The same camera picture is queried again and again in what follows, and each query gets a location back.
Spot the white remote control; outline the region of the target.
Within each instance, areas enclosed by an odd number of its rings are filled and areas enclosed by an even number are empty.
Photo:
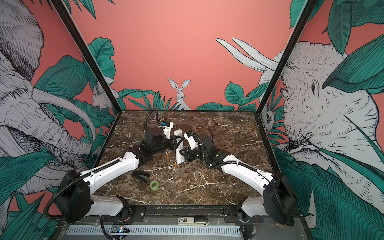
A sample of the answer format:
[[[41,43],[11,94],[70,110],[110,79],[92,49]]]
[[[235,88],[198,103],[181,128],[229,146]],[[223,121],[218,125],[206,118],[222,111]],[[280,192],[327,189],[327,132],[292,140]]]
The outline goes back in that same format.
[[[177,148],[175,150],[175,153],[176,153],[177,165],[179,165],[185,161],[185,157],[181,154],[181,150],[184,148],[183,131],[182,130],[175,130],[174,135],[177,137]]]

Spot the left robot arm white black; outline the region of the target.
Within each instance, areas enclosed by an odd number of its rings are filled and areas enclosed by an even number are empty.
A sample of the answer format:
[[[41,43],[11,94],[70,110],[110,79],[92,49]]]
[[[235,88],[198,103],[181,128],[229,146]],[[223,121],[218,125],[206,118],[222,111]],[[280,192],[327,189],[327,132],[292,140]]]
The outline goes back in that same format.
[[[120,157],[81,173],[66,173],[58,191],[45,206],[44,217],[50,220],[63,218],[67,223],[87,216],[111,216],[119,222],[128,221],[132,209],[123,197],[103,197],[94,193],[117,177],[145,165],[155,154],[176,150],[183,141],[182,136],[167,137],[162,128],[151,128],[139,144],[125,149]]]

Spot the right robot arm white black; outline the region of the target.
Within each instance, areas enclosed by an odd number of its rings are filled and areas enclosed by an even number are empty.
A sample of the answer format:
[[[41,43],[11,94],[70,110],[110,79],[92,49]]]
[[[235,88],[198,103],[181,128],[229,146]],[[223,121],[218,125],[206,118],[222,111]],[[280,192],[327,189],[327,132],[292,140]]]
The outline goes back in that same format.
[[[246,198],[238,210],[238,218],[267,214],[275,222],[292,227],[292,212],[297,205],[295,191],[288,178],[281,172],[268,173],[240,161],[226,150],[217,149],[214,138],[190,131],[184,134],[189,147],[181,150],[186,161],[200,159],[210,170],[229,174],[256,190],[261,197]]]

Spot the black clip object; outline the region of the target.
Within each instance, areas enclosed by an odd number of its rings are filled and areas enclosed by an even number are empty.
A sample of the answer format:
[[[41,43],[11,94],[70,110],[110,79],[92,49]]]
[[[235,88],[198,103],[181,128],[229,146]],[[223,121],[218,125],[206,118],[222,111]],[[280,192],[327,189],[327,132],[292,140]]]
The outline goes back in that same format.
[[[132,172],[132,177],[141,181],[141,182],[144,182],[144,183],[147,183],[148,182],[148,179],[150,178],[150,174],[147,173],[147,172],[143,172],[143,171],[133,171]]]

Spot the green tape roll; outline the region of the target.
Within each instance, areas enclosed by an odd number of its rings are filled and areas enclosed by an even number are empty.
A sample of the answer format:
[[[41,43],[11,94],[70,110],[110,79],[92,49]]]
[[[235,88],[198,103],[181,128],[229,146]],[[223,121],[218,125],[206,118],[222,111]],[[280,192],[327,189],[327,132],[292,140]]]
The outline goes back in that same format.
[[[158,189],[159,189],[159,186],[160,186],[160,184],[159,184],[159,182],[156,181],[156,180],[153,180],[153,181],[150,182],[150,189],[151,189],[152,191],[156,191],[156,190],[158,190]]]

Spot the white label tag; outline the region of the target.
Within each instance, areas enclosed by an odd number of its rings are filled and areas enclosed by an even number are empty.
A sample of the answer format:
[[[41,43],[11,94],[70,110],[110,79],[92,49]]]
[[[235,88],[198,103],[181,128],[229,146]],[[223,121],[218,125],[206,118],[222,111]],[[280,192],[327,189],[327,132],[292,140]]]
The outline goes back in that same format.
[[[178,218],[178,225],[193,226],[195,225],[195,218]]]

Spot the small circuit board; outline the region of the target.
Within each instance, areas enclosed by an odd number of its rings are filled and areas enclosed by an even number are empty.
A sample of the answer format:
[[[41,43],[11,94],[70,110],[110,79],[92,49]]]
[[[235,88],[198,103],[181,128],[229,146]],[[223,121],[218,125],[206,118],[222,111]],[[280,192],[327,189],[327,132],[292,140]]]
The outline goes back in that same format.
[[[111,228],[111,233],[113,235],[127,235],[130,231],[131,227],[125,225],[113,225]]]

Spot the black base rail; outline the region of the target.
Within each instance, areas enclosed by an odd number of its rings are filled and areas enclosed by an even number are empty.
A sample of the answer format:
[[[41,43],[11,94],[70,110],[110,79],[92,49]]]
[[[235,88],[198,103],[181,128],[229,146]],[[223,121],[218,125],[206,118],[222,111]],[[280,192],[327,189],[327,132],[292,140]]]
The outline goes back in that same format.
[[[278,209],[273,207],[270,215],[265,211],[260,198],[243,199],[237,205],[130,205],[118,201],[117,203],[91,202],[85,205],[68,207],[66,204],[56,204],[67,223],[72,224],[88,216],[99,216],[103,220],[116,224],[142,223],[144,218],[224,218],[227,223],[247,223],[259,219],[271,218],[280,224],[293,222],[299,215],[299,207],[288,208],[288,219],[279,217]]]

